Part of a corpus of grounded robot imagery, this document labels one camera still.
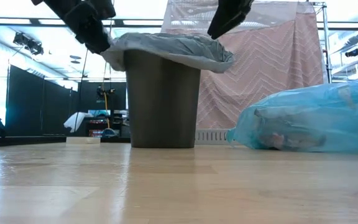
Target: plastic bag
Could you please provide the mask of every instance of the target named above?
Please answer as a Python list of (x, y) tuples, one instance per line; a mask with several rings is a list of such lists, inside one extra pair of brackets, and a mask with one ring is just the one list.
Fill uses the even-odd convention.
[(91, 118), (91, 117), (93, 117), (92, 114), (76, 112), (71, 117), (69, 117), (63, 125), (65, 128), (71, 128), (70, 133), (74, 133), (81, 126), (81, 123), (84, 120), (84, 118)]
[(253, 149), (358, 152), (358, 81), (270, 95), (241, 113), (227, 140)]
[(126, 33), (113, 40), (101, 55), (114, 70), (125, 71), (124, 51), (143, 50), (162, 58), (200, 70), (223, 73), (234, 57), (217, 41), (206, 35)]

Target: gray trash can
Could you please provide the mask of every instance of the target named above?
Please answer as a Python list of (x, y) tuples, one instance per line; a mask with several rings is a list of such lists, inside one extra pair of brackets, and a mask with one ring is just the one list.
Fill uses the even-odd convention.
[(141, 50), (124, 65), (132, 147), (194, 147), (201, 70)]

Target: wooden floor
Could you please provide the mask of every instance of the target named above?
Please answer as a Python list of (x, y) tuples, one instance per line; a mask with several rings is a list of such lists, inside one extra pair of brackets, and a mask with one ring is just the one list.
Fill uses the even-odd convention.
[(358, 224), (358, 156), (1, 147), (0, 223)]

